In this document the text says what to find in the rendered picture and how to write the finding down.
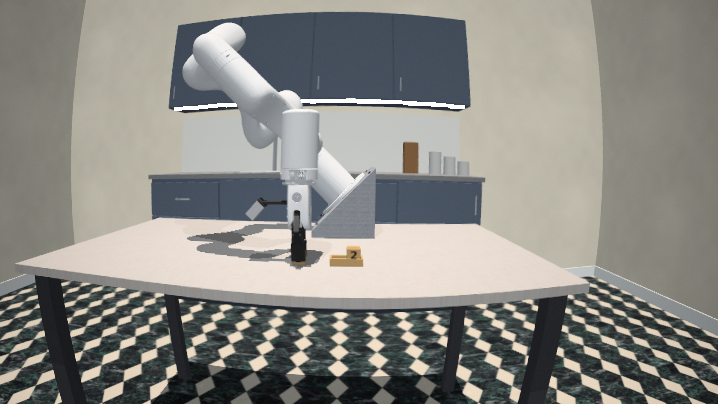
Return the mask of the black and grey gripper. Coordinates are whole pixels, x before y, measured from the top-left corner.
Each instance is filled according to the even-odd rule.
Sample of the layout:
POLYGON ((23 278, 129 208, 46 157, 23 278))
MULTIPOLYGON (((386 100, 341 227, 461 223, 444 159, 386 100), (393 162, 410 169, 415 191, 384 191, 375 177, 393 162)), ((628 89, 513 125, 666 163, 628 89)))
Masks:
POLYGON ((291 230, 291 261, 293 262, 305 262, 305 250, 307 256, 307 240, 304 239, 306 239, 306 229, 307 231, 310 230, 309 216, 311 220, 311 185, 315 184, 316 182, 282 182, 282 185, 287 185, 287 220, 288 229, 289 223, 291 223, 291 229, 289 230, 291 230), (295 195, 298 196, 295 198, 295 195))

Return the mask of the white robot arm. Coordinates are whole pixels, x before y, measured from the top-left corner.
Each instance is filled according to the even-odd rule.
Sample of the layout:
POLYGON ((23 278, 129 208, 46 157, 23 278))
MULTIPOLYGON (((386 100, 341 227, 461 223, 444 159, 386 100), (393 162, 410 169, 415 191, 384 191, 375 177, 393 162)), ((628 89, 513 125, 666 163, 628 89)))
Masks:
POLYGON ((300 97, 292 91, 278 93, 237 53, 246 40, 239 25, 224 23, 208 33, 194 42, 193 54, 182 70, 185 82, 196 90, 221 90, 237 104, 244 135, 253 147, 263 149, 279 137, 281 168, 287 168, 280 169, 280 179, 316 182, 312 188, 329 204, 324 211, 334 202, 322 212, 325 215, 365 174, 354 179, 322 147, 318 111, 303 109, 300 97))

